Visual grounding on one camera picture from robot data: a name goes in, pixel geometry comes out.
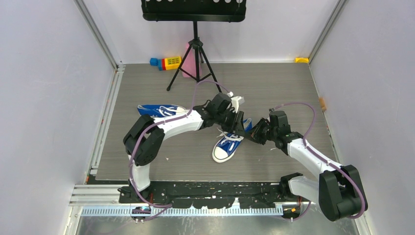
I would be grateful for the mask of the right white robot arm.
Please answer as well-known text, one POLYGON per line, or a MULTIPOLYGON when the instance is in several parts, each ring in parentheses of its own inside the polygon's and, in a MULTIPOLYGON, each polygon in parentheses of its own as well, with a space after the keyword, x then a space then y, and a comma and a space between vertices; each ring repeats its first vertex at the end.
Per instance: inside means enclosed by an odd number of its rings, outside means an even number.
POLYGON ((300 173, 281 178, 279 194, 292 201, 304 197, 318 206, 330 221, 358 218, 368 203, 359 171, 352 165, 332 161, 314 148, 303 135, 291 130, 284 111, 270 112, 268 119, 261 119, 248 132, 253 142, 265 144, 272 141, 277 149, 305 166, 317 179, 308 179, 300 173))

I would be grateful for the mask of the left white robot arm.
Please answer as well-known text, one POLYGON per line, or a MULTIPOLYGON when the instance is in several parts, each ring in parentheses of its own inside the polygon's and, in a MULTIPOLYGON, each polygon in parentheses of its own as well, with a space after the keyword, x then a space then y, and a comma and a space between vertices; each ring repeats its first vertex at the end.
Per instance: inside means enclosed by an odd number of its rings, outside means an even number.
POLYGON ((156 158, 164 140, 173 136, 199 131, 214 124, 221 126, 220 140, 213 148, 212 157, 217 163, 229 160, 243 140, 243 135, 252 128, 252 120, 238 120, 237 129, 233 121, 239 114, 239 106, 244 97, 233 93, 218 93, 213 100, 191 109, 173 110, 168 114, 149 114, 145 110, 155 110, 154 106, 143 106, 140 117, 123 138, 129 156, 132 185, 131 196, 139 203, 150 196, 150 164, 156 158))

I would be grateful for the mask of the blue sneaker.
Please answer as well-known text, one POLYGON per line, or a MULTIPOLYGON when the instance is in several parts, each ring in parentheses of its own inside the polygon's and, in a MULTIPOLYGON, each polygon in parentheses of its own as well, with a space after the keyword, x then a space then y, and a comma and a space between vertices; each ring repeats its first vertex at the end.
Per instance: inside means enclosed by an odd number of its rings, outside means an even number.
POLYGON ((244 137, 220 129, 218 130, 220 131, 220 135, 217 137, 220 138, 220 140, 214 146, 211 155, 216 163, 224 163, 234 156, 235 151, 243 141, 244 137))
POLYGON ((170 117, 177 114, 187 113, 188 110, 178 105, 168 104, 145 104, 137 106, 140 115, 149 115, 153 118, 170 117))

